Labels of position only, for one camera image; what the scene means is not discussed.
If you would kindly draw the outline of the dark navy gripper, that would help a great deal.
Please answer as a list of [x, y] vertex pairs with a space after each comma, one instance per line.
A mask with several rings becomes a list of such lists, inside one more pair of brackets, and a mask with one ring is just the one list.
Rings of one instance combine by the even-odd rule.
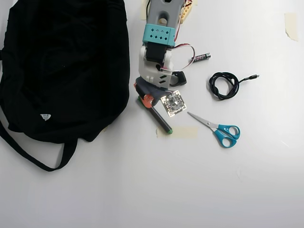
[[152, 105], [158, 103], [162, 96], [166, 95], [166, 91], [145, 81], [143, 78], [137, 78], [135, 81], [135, 90], [142, 99], [142, 104], [150, 109]]

